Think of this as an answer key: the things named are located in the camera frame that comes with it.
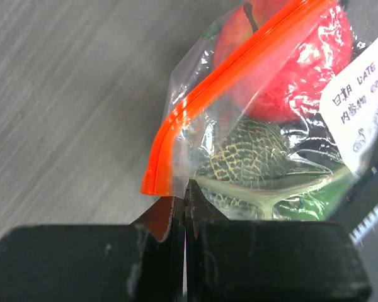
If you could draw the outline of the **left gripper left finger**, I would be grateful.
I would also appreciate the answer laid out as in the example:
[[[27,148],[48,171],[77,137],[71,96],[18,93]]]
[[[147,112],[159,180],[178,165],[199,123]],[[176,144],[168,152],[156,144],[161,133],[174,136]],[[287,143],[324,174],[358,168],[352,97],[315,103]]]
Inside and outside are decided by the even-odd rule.
[[[24,225],[0,239],[0,301],[177,301],[183,201],[129,224]]]

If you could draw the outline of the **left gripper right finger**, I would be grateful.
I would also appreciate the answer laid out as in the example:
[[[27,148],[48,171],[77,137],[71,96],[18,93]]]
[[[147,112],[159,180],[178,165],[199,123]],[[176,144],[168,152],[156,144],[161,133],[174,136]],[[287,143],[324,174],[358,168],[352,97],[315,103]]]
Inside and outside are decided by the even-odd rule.
[[[368,301],[372,285],[347,232],[326,221],[230,220],[190,181],[188,301]]]

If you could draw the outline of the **green cucumber toy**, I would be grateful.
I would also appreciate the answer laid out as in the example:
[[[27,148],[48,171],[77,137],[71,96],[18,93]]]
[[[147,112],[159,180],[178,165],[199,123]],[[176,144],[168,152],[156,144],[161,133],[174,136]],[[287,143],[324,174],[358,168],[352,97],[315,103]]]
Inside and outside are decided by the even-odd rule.
[[[338,206],[344,194],[357,178],[346,166],[341,167],[318,188],[308,188],[293,194],[273,208],[276,220],[323,221]]]

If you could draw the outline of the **green melon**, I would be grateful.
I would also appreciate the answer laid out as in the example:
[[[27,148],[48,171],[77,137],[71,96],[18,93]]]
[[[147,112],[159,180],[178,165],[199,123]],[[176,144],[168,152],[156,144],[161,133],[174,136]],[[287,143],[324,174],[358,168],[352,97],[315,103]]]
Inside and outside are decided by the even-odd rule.
[[[276,123],[244,117],[197,168],[193,179],[217,209],[271,220],[275,207],[331,177],[320,164],[290,157],[289,141]]]

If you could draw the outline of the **clear zip top bag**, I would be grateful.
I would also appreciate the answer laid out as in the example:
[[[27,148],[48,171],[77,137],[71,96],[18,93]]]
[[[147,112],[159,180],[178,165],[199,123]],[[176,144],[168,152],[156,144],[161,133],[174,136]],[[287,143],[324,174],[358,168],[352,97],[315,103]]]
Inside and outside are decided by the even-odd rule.
[[[171,74],[141,184],[233,220],[365,216],[378,167],[378,1],[241,1]]]

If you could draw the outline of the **red pomegranate toy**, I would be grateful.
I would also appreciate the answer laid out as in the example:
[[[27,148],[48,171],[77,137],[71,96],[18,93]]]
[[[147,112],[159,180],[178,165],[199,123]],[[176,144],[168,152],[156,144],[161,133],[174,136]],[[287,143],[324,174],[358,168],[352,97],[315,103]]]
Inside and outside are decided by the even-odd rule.
[[[214,48],[217,68],[287,4],[286,1],[245,1],[223,25]],[[352,31],[346,12],[337,1],[319,19],[309,36],[285,57],[280,70],[261,90],[257,80],[265,69],[248,72],[229,92],[234,105],[259,121],[282,123],[298,120],[319,109],[321,91],[352,59]]]

